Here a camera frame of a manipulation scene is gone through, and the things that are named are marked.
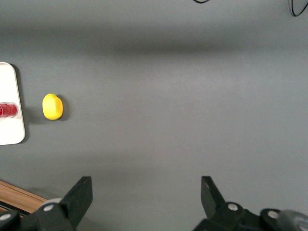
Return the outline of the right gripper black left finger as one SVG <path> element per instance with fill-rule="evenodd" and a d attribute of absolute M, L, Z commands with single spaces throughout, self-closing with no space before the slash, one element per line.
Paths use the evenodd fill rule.
<path fill-rule="evenodd" d="M 92 200 L 92 179 L 82 177 L 59 202 L 49 200 L 35 212 L 37 230 L 75 231 Z"/>

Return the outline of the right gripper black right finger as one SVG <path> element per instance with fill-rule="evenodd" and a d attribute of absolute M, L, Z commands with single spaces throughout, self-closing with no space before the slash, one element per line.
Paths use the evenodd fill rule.
<path fill-rule="evenodd" d="M 201 178 L 201 203 L 206 214 L 195 231 L 236 231 L 244 216 L 237 203 L 227 202 L 210 176 Z"/>

